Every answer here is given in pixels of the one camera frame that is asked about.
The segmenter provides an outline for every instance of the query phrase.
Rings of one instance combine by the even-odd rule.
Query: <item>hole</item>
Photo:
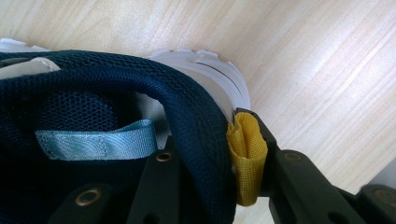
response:
[[[156,213],[149,213],[143,219],[145,224],[157,224],[160,222],[160,216]]]
[[[88,189],[80,193],[76,198],[76,204],[79,206],[87,206],[95,203],[102,196],[100,189]]]
[[[157,155],[157,161],[170,161],[172,159],[172,155],[169,152],[164,152]]]
[[[348,224],[349,223],[347,221],[347,219],[339,213],[330,212],[328,217],[332,221],[332,223],[336,223],[336,224]]]
[[[299,154],[294,153],[294,152],[287,152],[287,153],[285,153],[284,157],[288,161],[300,161],[303,159],[303,158],[301,158],[301,156]]]

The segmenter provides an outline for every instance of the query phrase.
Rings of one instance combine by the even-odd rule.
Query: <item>brass grommet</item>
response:
[[[157,159],[157,161],[170,161],[170,160],[172,160],[172,154],[169,152],[164,152],[164,153],[158,154],[156,159]]]
[[[87,206],[95,203],[102,196],[100,189],[88,189],[80,193],[76,198],[76,204],[79,206]]]

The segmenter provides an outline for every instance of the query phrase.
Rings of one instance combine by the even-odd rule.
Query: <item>fabric loop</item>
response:
[[[51,160],[133,160],[158,149],[154,125],[149,119],[112,132],[37,131],[35,136]]]
[[[228,144],[235,169],[237,198],[242,206],[253,205],[259,196],[268,153],[258,121],[249,113],[238,113],[229,123]]]

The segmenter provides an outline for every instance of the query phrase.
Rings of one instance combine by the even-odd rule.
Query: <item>wooden table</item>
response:
[[[209,49],[281,148],[352,193],[396,157],[396,1],[0,1],[0,36],[147,56]],[[268,201],[235,223],[268,223]]]

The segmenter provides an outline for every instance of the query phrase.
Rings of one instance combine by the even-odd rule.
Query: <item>mesh padding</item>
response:
[[[137,91],[159,100],[205,211],[196,216],[206,217],[206,223],[233,222],[235,183],[225,137],[227,120],[199,84],[173,68],[131,56],[73,50],[36,56],[46,56],[62,70],[2,80],[0,104],[45,91]]]
[[[107,132],[119,128],[117,107],[91,92],[61,91],[0,105],[0,148],[14,158],[43,159],[35,131]]]
[[[119,128],[112,102],[90,92],[51,93],[39,105],[36,112],[39,130],[108,132]]]

